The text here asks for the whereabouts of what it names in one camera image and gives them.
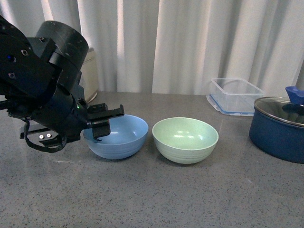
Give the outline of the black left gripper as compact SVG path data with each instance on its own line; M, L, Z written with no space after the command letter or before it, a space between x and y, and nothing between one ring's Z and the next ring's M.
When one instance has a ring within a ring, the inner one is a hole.
M60 95L51 99L44 106L33 111L31 119L37 124L21 129L20 137L34 134L42 145L63 145L80 140L84 129L92 129L93 138L101 141L101 137L111 133L110 118L124 115L124 107L109 110L105 103L87 105L82 98Z

